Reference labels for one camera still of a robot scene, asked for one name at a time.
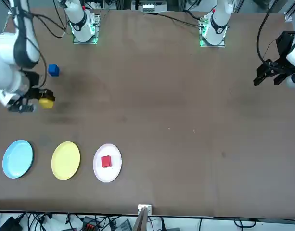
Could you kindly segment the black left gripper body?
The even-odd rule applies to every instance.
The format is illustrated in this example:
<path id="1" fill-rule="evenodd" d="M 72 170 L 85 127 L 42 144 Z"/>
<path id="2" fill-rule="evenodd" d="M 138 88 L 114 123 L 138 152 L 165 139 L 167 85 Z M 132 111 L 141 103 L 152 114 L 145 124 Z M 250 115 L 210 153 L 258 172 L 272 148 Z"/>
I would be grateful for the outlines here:
<path id="1" fill-rule="evenodd" d="M 295 31 L 283 31 L 276 39 L 279 58 L 273 62 L 275 66 L 295 65 Z"/>

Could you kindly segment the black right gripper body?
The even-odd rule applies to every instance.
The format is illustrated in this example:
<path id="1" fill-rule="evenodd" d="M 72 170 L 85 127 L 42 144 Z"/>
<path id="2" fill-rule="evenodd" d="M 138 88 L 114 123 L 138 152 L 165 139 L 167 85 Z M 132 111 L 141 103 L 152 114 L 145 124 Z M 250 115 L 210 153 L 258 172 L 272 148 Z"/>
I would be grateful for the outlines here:
<path id="1" fill-rule="evenodd" d="M 39 96 L 39 74 L 22 71 L 22 96 Z"/>

